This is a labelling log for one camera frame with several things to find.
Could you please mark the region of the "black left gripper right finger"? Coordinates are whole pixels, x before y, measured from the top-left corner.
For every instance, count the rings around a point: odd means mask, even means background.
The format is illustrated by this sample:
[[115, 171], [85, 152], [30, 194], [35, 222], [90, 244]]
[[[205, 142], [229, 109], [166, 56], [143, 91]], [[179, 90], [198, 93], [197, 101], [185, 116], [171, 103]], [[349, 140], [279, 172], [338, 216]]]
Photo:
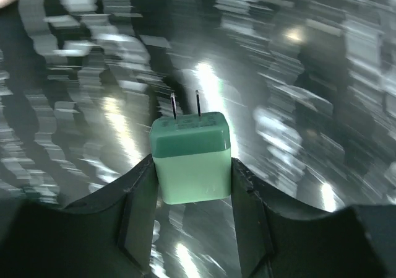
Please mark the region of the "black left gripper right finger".
[[233, 217], [243, 277], [394, 277], [395, 206], [326, 212], [232, 161]]

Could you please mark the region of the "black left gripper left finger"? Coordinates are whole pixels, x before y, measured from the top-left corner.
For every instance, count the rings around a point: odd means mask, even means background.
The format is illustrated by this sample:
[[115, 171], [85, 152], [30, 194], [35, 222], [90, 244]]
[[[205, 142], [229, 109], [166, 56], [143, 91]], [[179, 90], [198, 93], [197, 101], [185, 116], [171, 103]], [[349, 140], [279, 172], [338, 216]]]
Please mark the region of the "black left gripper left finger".
[[158, 181], [151, 156], [69, 204], [1, 199], [2, 277], [146, 277]]

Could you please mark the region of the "green white plug adapter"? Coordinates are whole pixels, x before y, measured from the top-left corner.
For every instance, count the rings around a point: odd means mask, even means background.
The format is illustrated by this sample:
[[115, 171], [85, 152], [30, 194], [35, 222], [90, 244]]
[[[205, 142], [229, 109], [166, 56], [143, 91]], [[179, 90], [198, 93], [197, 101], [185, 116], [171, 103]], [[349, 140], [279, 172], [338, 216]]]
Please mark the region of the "green white plug adapter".
[[150, 148], [163, 201], [212, 201], [231, 194], [231, 139], [217, 111], [161, 117], [151, 127]]

